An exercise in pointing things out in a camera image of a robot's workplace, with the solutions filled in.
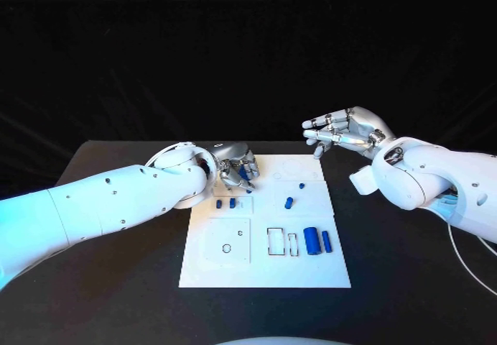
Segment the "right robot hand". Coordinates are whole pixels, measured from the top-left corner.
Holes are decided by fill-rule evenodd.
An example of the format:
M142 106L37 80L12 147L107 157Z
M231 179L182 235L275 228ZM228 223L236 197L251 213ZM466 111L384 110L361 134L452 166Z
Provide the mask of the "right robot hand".
M302 122L306 145L315 145L318 160L332 146L372 159L396 136L383 119L360 106L329 112Z

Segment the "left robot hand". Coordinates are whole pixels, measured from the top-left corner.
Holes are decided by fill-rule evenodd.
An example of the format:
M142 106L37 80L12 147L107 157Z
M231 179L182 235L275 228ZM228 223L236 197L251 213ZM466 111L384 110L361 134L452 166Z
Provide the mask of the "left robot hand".
M218 180L227 189L254 190L251 179L259 177L256 158L243 142L214 144L207 148L215 163Z

